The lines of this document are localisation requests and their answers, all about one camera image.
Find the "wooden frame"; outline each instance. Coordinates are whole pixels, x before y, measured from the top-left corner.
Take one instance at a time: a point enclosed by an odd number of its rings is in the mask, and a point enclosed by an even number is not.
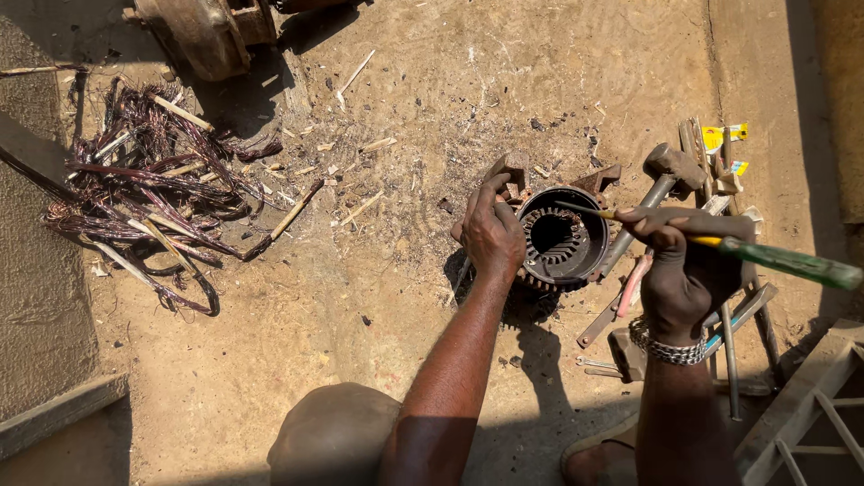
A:
[[[794,454],[851,454],[864,471],[864,451],[836,411],[864,406],[864,398],[830,398],[862,364],[864,324],[838,320],[735,450],[735,467],[745,486],[767,484],[781,464],[789,468],[797,486],[806,486]],[[797,445],[823,412],[846,446]]]

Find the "hammer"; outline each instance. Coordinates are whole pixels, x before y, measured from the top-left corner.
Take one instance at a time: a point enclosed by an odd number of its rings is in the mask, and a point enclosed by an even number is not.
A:
[[[682,191],[691,192],[701,188],[705,178],[708,177],[695,160],[684,152],[673,149],[668,142],[654,147],[645,159],[645,163],[660,174],[639,204],[647,208],[656,208],[676,184]],[[618,233],[618,238],[615,238],[612,243],[612,247],[609,248],[606,262],[600,271],[600,279],[609,276],[631,243],[633,243],[633,235],[622,229]]]

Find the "green screwdriver handle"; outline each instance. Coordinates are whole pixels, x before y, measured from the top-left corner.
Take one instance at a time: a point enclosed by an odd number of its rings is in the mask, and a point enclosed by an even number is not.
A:
[[[717,247],[717,251],[796,277],[807,278],[828,287],[847,291],[858,288],[864,278],[864,271],[857,266],[793,252],[776,246],[754,245],[732,236],[724,238]]]

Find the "man's right hand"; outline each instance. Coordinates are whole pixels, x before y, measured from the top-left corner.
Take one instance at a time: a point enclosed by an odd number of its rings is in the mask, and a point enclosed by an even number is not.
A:
[[[701,209],[619,209],[616,219],[654,249],[654,263],[642,280],[642,303],[654,339],[691,346],[702,321],[753,274],[753,264],[689,242],[686,235],[734,236],[753,243],[753,221],[746,216],[712,216]]]

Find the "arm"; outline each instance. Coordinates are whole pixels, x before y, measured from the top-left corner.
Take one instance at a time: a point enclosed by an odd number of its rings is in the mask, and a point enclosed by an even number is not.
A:
[[[752,241],[753,222],[680,208],[635,208],[619,215],[625,228],[655,251],[642,284],[651,337],[670,346],[696,344],[704,318],[740,288],[753,268],[689,243],[684,235]],[[639,484],[740,484],[705,361],[681,366],[649,354],[638,427]]]
[[[522,226],[496,196],[509,178],[496,176],[474,192],[454,226],[477,278],[405,396],[384,447],[380,484],[457,484],[465,469],[501,311],[525,254]]]

